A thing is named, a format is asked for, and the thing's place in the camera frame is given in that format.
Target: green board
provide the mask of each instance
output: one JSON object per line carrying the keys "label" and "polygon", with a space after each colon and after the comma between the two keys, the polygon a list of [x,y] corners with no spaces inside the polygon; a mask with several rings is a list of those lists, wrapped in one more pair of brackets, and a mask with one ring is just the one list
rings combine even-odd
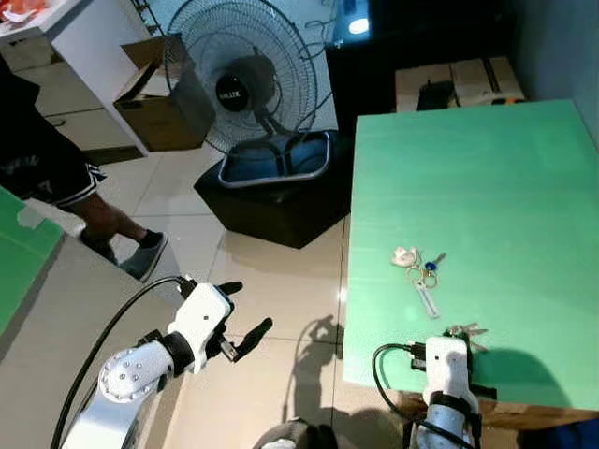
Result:
{"label": "green board", "polygon": [[58,243],[62,231],[43,220],[36,227],[19,224],[25,204],[0,187],[0,336]]}
{"label": "green board", "polygon": [[[358,119],[344,378],[373,384],[371,357],[452,325],[475,341],[474,381],[500,401],[599,410],[597,157],[569,101]],[[431,320],[398,246],[447,253]],[[421,392],[408,354],[387,385]]]}

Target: black box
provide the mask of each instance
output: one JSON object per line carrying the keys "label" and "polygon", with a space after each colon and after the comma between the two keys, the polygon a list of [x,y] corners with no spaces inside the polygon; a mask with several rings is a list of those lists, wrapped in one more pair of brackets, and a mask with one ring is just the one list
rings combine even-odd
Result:
{"label": "black box", "polygon": [[350,210],[353,148],[332,135],[329,169],[315,180],[227,189],[218,180],[219,162],[194,189],[229,231],[302,248]]}

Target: person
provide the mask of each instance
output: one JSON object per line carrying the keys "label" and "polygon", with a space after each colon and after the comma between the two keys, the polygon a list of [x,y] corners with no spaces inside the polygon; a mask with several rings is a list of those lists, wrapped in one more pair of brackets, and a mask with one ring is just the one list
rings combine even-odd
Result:
{"label": "person", "polygon": [[136,241],[135,253],[120,267],[146,281],[168,238],[135,223],[97,192],[106,175],[37,111],[39,86],[14,75],[0,56],[0,185],[21,199],[36,198],[81,217],[80,241],[118,265],[110,240],[120,234]]}

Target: white wall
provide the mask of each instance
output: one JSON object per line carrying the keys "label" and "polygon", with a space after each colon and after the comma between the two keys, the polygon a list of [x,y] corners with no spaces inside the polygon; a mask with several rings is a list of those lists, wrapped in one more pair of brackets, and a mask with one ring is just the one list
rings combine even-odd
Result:
{"label": "white wall", "polygon": [[573,98],[599,147],[597,0],[513,0],[515,70],[531,99]]}

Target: fan motor housing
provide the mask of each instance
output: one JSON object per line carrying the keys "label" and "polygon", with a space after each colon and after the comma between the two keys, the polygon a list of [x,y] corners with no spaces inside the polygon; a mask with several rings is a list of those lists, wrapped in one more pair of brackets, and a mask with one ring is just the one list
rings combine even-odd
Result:
{"label": "fan motor housing", "polygon": [[223,108],[239,112],[266,107],[275,92],[275,70],[269,58],[255,54],[239,58],[216,82],[216,97]]}
{"label": "fan motor housing", "polygon": [[239,112],[248,107],[250,95],[235,75],[224,75],[216,82],[216,97],[223,108]]}

